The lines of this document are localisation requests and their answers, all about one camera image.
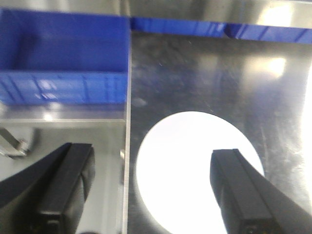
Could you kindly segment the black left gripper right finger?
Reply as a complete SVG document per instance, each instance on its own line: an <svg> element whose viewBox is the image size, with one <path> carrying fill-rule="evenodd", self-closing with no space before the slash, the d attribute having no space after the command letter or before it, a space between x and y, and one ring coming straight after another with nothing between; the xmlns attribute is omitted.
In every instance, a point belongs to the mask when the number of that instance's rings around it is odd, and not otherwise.
<svg viewBox="0 0 312 234"><path fill-rule="evenodd" d="M312 216L237 149L213 150L210 184L229 234L310 234Z"/></svg>

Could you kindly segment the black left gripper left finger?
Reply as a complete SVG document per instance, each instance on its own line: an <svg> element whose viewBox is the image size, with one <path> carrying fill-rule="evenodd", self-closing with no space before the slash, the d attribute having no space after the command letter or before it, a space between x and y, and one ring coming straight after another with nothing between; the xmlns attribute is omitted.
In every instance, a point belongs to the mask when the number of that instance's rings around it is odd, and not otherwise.
<svg viewBox="0 0 312 234"><path fill-rule="evenodd" d="M95 178L92 144L65 143L0 182L2 234L74 234Z"/></svg>

